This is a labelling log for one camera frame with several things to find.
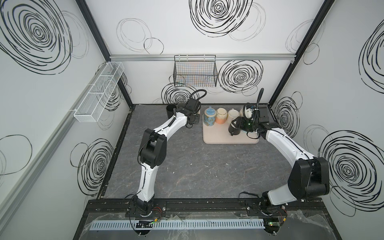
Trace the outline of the white black mug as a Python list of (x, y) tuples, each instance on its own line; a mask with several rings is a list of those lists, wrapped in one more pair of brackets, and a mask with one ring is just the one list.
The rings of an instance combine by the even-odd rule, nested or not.
[(240, 134), (242, 119), (243, 118), (239, 116), (231, 121), (228, 128), (228, 131), (231, 136), (237, 136)]

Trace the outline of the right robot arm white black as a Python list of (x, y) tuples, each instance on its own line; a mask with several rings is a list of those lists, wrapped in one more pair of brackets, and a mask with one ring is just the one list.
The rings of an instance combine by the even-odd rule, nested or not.
[(242, 113), (243, 116), (237, 118), (237, 126), (247, 133), (256, 133), (257, 138), (262, 137), (272, 144), (292, 167), (287, 184), (262, 194), (262, 211), (329, 194), (330, 177), (326, 159), (306, 151), (277, 122), (270, 120), (269, 116), (262, 116), (259, 104), (244, 104)]

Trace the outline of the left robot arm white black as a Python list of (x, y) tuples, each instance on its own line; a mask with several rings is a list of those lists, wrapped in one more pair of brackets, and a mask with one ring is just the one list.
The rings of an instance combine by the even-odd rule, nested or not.
[(155, 129), (146, 129), (138, 152), (141, 165), (139, 188), (133, 202), (142, 214), (148, 216), (153, 208), (155, 181), (159, 166), (167, 155), (168, 140), (182, 127), (199, 123), (201, 102), (190, 97), (183, 106), (173, 111), (172, 117)]

